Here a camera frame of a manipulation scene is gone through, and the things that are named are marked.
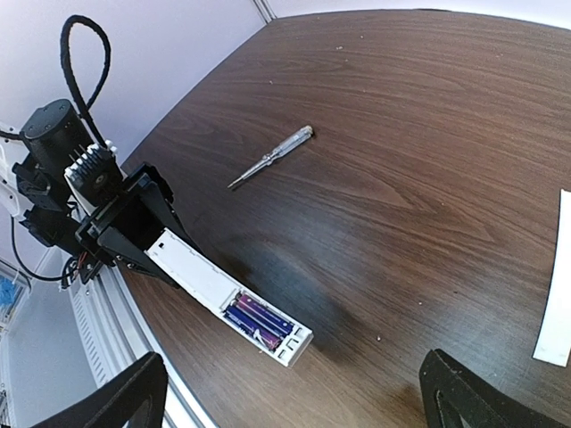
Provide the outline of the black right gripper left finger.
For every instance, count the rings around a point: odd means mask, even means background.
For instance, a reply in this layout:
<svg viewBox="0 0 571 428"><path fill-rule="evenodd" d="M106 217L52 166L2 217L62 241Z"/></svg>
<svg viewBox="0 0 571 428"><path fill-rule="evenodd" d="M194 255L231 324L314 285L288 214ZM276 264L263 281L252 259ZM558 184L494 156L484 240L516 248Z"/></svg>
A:
<svg viewBox="0 0 571 428"><path fill-rule="evenodd" d="M168 373L148 352L97 391L37 427L161 427Z"/></svg>

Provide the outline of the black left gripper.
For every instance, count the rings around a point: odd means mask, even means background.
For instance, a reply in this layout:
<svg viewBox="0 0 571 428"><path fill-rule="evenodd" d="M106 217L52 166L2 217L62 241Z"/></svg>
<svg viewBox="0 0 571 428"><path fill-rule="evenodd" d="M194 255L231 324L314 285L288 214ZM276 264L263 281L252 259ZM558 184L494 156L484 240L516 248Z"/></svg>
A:
<svg viewBox="0 0 571 428"><path fill-rule="evenodd" d="M20 223L44 246L68 254L55 281L87 282L99 268L122 264L180 289L145 250L165 228L194 250L200 247L186 232L174 210L174 193L155 166L143 162L125 174L119 193L88 215L63 175L96 142L70 101L59 99L37 108L19 137L28 153L14 162L12 173L18 193L31 203Z"/></svg>

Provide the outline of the white remote control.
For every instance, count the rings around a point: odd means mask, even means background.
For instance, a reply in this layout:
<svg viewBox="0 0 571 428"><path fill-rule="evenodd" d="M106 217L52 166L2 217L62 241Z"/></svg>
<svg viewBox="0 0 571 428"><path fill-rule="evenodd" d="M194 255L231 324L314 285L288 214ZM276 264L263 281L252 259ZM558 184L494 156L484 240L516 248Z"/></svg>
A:
<svg viewBox="0 0 571 428"><path fill-rule="evenodd" d="M235 280L169 229L163 230L155 243L145 250L145 254L215 317L282 366L292 366L310 344L313 338L311 329ZM289 335L279 336L282 341L274 351L265 349L224 318L225 310L230 306L236 307L237 298L243 294L253 297L294 324L294 329Z"/></svg>

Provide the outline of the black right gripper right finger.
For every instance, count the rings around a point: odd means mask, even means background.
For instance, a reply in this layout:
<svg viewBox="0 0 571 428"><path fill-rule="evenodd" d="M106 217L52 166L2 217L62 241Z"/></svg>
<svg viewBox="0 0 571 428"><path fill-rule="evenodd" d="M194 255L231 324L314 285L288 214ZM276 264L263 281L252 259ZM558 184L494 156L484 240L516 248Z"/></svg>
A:
<svg viewBox="0 0 571 428"><path fill-rule="evenodd" d="M560 427L562 423L498 391L443 350L418 372L429 427Z"/></svg>

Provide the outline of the white battery cover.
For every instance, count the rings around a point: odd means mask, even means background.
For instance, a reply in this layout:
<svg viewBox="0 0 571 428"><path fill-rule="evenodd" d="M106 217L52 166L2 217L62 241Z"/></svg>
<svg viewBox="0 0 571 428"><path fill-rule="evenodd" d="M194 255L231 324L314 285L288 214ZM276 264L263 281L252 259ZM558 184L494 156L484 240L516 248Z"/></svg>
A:
<svg viewBox="0 0 571 428"><path fill-rule="evenodd" d="M570 192L566 190L560 192L550 289L533 358L561 367L570 358Z"/></svg>

